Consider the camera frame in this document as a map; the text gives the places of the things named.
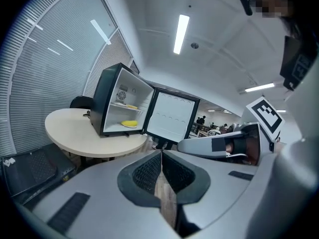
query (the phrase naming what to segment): round table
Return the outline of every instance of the round table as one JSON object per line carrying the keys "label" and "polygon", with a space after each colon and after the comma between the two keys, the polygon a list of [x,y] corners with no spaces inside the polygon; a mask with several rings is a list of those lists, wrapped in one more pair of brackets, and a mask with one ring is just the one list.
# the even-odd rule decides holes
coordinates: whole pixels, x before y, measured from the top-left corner
{"label": "round table", "polygon": [[50,113],[45,119],[49,138],[60,148],[71,153],[94,158],[116,157],[131,153],[145,143],[147,137],[136,133],[130,137],[99,136],[88,117],[87,109],[61,109]]}

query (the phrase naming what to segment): yellow object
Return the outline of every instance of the yellow object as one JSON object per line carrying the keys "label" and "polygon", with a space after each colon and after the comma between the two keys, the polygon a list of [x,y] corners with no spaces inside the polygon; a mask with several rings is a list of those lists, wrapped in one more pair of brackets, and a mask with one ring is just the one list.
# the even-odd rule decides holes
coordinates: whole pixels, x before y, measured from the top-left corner
{"label": "yellow object", "polygon": [[125,120],[121,124],[126,127],[137,127],[138,122],[136,120]]}
{"label": "yellow object", "polygon": [[136,106],[131,106],[131,105],[126,105],[126,106],[129,107],[129,108],[132,108],[132,109],[137,109]]}

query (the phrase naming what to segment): fridge shelf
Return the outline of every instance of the fridge shelf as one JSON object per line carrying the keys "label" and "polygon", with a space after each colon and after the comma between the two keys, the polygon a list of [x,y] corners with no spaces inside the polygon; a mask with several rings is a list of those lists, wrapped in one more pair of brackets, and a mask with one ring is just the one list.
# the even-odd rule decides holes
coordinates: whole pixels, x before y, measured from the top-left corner
{"label": "fridge shelf", "polygon": [[123,109],[128,109],[128,110],[133,110],[133,111],[137,111],[137,112],[140,112],[140,113],[143,113],[144,111],[140,110],[140,109],[133,109],[133,108],[129,108],[129,107],[125,107],[125,106],[122,106],[122,105],[117,105],[117,104],[110,104],[111,106],[115,106],[115,107],[118,107],[118,108],[123,108]]}

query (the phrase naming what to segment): floor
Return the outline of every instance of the floor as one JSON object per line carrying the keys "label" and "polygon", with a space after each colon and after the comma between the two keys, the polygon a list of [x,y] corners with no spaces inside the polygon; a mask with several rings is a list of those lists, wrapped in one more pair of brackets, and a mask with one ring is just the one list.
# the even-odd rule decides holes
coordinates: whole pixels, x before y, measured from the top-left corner
{"label": "floor", "polygon": [[[149,136],[145,142],[145,144],[138,150],[127,154],[127,155],[134,155],[135,153],[139,153],[139,152],[148,152],[152,149],[152,145],[156,145],[156,142],[152,141],[152,138]],[[177,150],[176,145],[173,145],[172,150]],[[80,156],[75,155],[75,154],[69,154],[66,151],[63,151],[71,160],[72,162],[74,162],[74,164],[77,165],[77,167],[79,168],[80,166]],[[101,160],[99,159],[90,159],[87,158],[88,163],[92,163],[94,161],[96,162],[101,162]],[[156,187],[155,187],[155,196],[160,198],[161,201],[161,214],[163,215],[163,217],[165,218],[165,220],[169,223],[169,225],[174,228],[175,226],[175,218],[176,218],[176,194],[173,191],[173,189],[171,188],[171,186],[169,185],[168,181],[166,180],[163,172],[160,173],[158,180],[156,182]]]}

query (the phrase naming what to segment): open fridge door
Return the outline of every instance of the open fridge door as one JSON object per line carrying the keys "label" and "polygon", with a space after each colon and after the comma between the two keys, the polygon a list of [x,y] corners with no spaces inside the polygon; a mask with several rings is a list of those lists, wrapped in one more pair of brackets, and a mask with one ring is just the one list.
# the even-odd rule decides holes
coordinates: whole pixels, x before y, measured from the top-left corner
{"label": "open fridge door", "polygon": [[179,143],[188,138],[199,99],[156,89],[144,126],[144,133]]}

